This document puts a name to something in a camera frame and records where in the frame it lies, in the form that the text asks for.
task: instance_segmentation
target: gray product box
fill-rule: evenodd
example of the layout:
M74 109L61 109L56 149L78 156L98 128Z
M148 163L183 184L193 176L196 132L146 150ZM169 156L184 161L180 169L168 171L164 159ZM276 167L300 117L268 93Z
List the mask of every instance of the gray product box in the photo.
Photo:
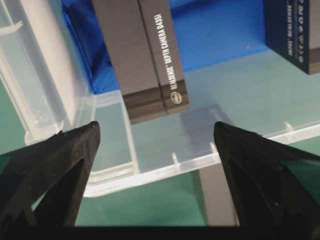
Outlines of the gray product box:
M91 0L132 124L188 109L168 0Z
M166 115L137 0L92 0L132 124Z
M139 0L168 114L190 108L168 0Z
M320 0L264 0L266 44L307 74L320 73Z

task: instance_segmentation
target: intel logo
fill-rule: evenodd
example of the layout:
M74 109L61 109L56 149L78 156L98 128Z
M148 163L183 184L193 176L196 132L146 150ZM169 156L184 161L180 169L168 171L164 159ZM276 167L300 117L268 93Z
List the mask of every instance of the intel logo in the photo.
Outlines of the intel logo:
M182 102L181 94L176 91L172 92L171 93L171 100L174 104L180 104Z

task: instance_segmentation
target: green surface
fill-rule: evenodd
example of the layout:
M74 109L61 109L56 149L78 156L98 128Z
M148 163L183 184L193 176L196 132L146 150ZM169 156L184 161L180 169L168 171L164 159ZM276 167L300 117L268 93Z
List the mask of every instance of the green surface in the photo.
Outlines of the green surface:
M25 130L0 83L0 155L25 146Z
M320 205L320 161L301 159L283 163Z
M102 197L84 198L77 226L205 226L193 177L182 174Z
M0 154L23 147L25 131L0 84ZM320 137L291 146L320 155ZM77 226L204 226L194 173L102 197L84 198Z
M3 170L6 168L9 160L10 160L9 156L0 156L0 175L2 174Z

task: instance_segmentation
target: clear plastic container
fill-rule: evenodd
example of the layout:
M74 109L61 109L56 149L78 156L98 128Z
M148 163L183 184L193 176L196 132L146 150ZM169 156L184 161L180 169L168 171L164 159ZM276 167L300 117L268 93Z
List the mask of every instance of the clear plastic container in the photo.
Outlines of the clear plastic container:
M86 197L219 163L216 121L284 144L320 135L320 75L306 75L271 50L185 73L190 110L131 125L119 91L89 94L59 1L0 2L1 79L24 124L26 143L92 120L100 124ZM14 2L20 19L11 12ZM40 17L43 24L36 21ZM54 48L46 45L48 38Z
M0 78L27 145L71 128L89 95L61 26L46 0L0 1Z

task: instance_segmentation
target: blue surface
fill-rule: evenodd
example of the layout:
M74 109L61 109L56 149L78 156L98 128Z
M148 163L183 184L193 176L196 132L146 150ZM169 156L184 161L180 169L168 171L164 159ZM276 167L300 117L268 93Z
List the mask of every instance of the blue surface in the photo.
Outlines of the blue surface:
M61 0L94 94L119 89L91 0ZM267 49L263 0L169 0L185 72Z

